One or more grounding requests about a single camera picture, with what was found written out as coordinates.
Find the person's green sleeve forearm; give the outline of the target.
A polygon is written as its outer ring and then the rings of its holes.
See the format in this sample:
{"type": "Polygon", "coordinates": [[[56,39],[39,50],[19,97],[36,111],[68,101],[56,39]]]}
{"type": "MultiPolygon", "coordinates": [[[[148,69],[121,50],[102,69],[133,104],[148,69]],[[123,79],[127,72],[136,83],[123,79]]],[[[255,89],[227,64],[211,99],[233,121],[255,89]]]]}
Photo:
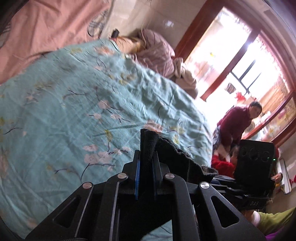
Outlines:
{"type": "Polygon", "coordinates": [[[258,212],[260,221],[257,228],[265,235],[271,235],[281,230],[294,213],[295,207],[276,214],[258,212]]]}

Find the person's right hand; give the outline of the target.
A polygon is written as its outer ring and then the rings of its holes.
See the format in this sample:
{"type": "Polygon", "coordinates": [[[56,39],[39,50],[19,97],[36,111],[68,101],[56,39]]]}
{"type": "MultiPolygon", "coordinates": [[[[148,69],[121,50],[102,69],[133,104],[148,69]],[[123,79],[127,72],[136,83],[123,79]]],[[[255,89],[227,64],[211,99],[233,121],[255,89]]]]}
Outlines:
{"type": "Polygon", "coordinates": [[[241,211],[243,216],[254,226],[258,227],[260,223],[260,215],[257,211],[255,210],[243,210],[241,211]]]}

